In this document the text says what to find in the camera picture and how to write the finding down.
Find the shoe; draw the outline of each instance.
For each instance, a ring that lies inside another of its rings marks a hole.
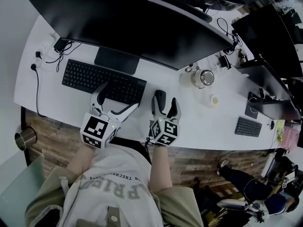
[[[224,166],[227,166],[229,164],[229,159],[225,159],[222,163],[221,163],[221,165],[219,165],[218,164],[218,166],[217,166],[217,175],[218,176],[220,176],[220,170],[221,170],[221,168],[222,167],[224,167]]]

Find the person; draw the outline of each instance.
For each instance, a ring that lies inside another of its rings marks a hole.
[[[287,12],[291,9],[294,9],[295,3],[294,0],[277,0],[274,5],[278,8],[278,10]]]
[[[155,146],[151,165],[138,145],[80,147],[50,173],[27,207],[26,226],[203,226],[193,190],[172,185],[167,148]]]
[[[282,182],[272,189],[270,186],[257,181],[257,178],[243,171],[234,170],[228,159],[218,165],[217,173],[226,181],[231,182],[248,203],[255,200],[264,201],[270,215],[293,211],[299,204],[298,197],[286,200],[284,196],[278,194]]]

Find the monitor screen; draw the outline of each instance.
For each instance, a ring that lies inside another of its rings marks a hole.
[[[103,46],[179,70],[232,45],[177,0],[30,0],[66,40]]]
[[[255,59],[266,60],[279,77],[303,76],[294,43],[272,5],[248,14],[232,26]]]

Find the metal lid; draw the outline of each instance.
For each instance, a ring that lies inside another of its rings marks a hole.
[[[204,70],[200,75],[201,82],[207,86],[214,83],[214,74],[210,70]]]

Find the wooden floor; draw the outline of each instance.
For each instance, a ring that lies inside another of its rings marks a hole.
[[[33,161],[40,155],[44,156],[45,176],[48,176],[55,166],[67,166],[82,145],[79,128],[42,118],[29,110],[26,112],[26,122],[28,126],[34,128],[38,136],[37,143],[29,150],[30,160]],[[226,183],[216,174],[217,161],[226,153],[228,151],[169,147],[173,184],[192,187],[195,184],[195,177],[201,181],[200,187]],[[235,169],[259,176],[267,161],[267,157],[263,155],[263,151],[236,151],[229,155],[229,159]]]

